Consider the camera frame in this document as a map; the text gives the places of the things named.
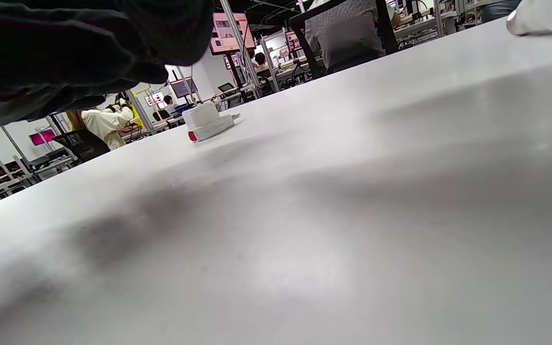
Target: monitor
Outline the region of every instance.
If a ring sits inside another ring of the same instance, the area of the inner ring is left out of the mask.
[[[227,67],[227,69],[231,69],[229,59],[227,59],[227,57],[223,57],[223,59],[225,60],[225,67]],[[234,61],[234,66],[240,67],[240,61],[238,60],[237,54],[231,55],[231,59]]]
[[[195,81],[193,81],[192,77],[186,78],[186,82],[189,84],[193,92],[197,92],[197,85],[195,85]],[[182,98],[184,96],[189,95],[189,91],[186,89],[186,85],[184,85],[184,81],[182,80],[172,81],[170,85],[172,86],[173,92],[176,94],[176,98]]]
[[[302,50],[302,45],[299,43],[298,35],[296,35],[294,31],[287,31],[285,33],[285,37],[287,38],[287,46],[289,47],[290,52]]]
[[[240,31],[246,48],[256,48],[246,15],[244,13],[234,13],[234,18],[236,19],[237,28]],[[227,19],[227,15],[225,13],[215,13],[213,15],[213,23],[212,37],[210,38],[210,51],[212,54],[220,55],[239,51],[240,47]]]
[[[40,146],[42,144],[46,144],[46,142],[51,142],[55,136],[57,136],[55,135],[55,131],[53,131],[52,129],[47,129],[46,131],[30,135],[29,139],[31,139],[33,145]]]

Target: white glove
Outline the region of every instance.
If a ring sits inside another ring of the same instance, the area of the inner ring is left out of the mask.
[[[506,26],[515,35],[552,33],[552,0],[523,0]]]

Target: gray shirt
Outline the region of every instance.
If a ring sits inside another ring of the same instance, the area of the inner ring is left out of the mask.
[[[347,0],[306,20],[306,40],[313,51],[321,47],[326,68],[364,53],[380,57],[385,50],[374,25],[378,17],[375,0]]]

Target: ceiling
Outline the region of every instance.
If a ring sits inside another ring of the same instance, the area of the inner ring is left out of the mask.
[[[304,2],[308,8],[313,0]],[[253,36],[269,35],[285,26],[285,20],[300,14],[297,0],[230,0],[233,12],[246,13]],[[216,1],[216,11],[222,12],[220,0]]]

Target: person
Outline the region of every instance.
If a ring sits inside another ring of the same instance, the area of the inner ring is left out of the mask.
[[[519,6],[520,2],[521,0],[500,0],[497,2],[493,2],[492,4],[482,6],[482,8],[480,9],[482,22],[488,23],[493,20],[508,16],[510,13],[512,13],[512,11],[517,9],[517,6]]]
[[[68,111],[68,119],[72,124],[72,130],[88,129],[91,133],[103,140],[110,150],[115,150],[125,145],[118,131],[127,127],[133,118],[133,111],[124,98],[116,101],[100,111],[97,108],[84,111]]]
[[[325,2],[316,0],[310,9]],[[387,11],[392,26],[399,26],[395,9],[387,5]],[[348,0],[306,20],[306,41],[313,52],[322,52],[328,73],[338,72],[385,56],[376,33],[378,20],[375,0]]]
[[[257,67],[254,69],[257,73],[267,70],[269,66],[265,60],[265,54],[259,52],[254,55],[254,61],[257,63]]]
[[[173,98],[170,95],[165,96],[163,101],[167,104],[167,107],[153,112],[153,117],[157,122],[170,118],[172,116],[171,114],[176,111],[176,104],[173,102]]]

